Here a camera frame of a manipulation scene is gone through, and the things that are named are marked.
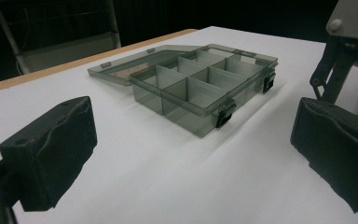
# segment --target box lid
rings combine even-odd
[[[112,62],[101,63],[89,68],[88,71],[92,77],[105,79],[123,86],[130,86],[131,74],[198,48],[200,46],[164,45]]]

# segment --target white table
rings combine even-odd
[[[87,68],[165,44],[211,43],[278,57],[274,87],[204,138],[136,103],[132,89]],[[290,144],[323,43],[209,27],[0,91],[0,143],[56,104],[91,98],[98,145],[74,185],[26,223],[358,223]],[[358,111],[358,68],[337,104]]]

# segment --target black latch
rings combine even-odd
[[[274,86],[275,73],[271,73],[268,77],[264,78],[263,93],[266,93]]]
[[[224,104],[220,105],[216,128],[221,128],[228,122],[229,119],[231,119],[232,113],[235,111],[235,107],[237,107],[237,105],[233,99],[229,99]]]
[[[106,67],[109,67],[109,66],[111,66],[112,65],[112,63],[101,63],[101,68],[106,68]]]

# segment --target wooden table edge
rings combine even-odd
[[[78,67],[78,66],[80,66],[82,64],[85,64],[85,63],[91,63],[91,62],[100,60],[102,58],[113,56],[113,55],[123,53],[123,52],[129,51],[129,50],[132,50],[132,49],[138,49],[138,48],[141,48],[141,47],[144,47],[144,46],[147,46],[147,45],[151,45],[151,44],[155,44],[155,43],[158,43],[158,42],[161,42],[161,41],[164,41],[164,40],[172,39],[172,38],[175,38],[175,37],[180,36],[180,35],[186,35],[186,34],[189,34],[189,33],[195,32],[195,31],[197,31],[197,30],[196,29],[186,29],[186,30],[175,32],[175,33],[172,33],[172,34],[162,35],[162,36],[159,36],[159,37],[156,37],[156,38],[153,38],[153,39],[149,39],[149,40],[142,41],[142,42],[139,42],[139,43],[136,43],[136,44],[128,45],[126,47],[122,47],[122,48],[119,48],[119,49],[112,49],[112,50],[109,50],[107,52],[92,55],[92,56],[89,56],[87,58],[75,60],[75,61],[72,61],[72,62],[69,62],[69,63],[63,63],[63,64],[60,64],[60,65],[57,65],[57,66],[54,66],[54,67],[50,67],[50,68],[40,70],[40,71],[37,71],[37,72],[29,73],[29,74],[26,74],[26,75],[23,75],[23,76],[20,76],[20,77],[13,77],[13,78],[10,78],[10,79],[6,79],[6,80],[3,80],[3,81],[0,81],[0,90],[7,89],[7,88],[10,88],[10,87],[13,87],[13,86],[17,86],[17,85],[20,85],[22,83],[29,82],[29,81],[32,81],[32,80],[36,80],[36,79],[39,79],[41,77],[46,77],[46,76],[49,76],[49,75],[52,75],[52,74],[55,74],[55,73],[59,73],[61,71],[65,71],[65,70],[68,70],[68,69],[71,69],[71,68],[74,68],[74,67]]]

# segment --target plastic organizer box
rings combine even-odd
[[[135,100],[204,137],[258,92],[267,92],[278,59],[219,45],[161,46],[89,69],[133,88]]]

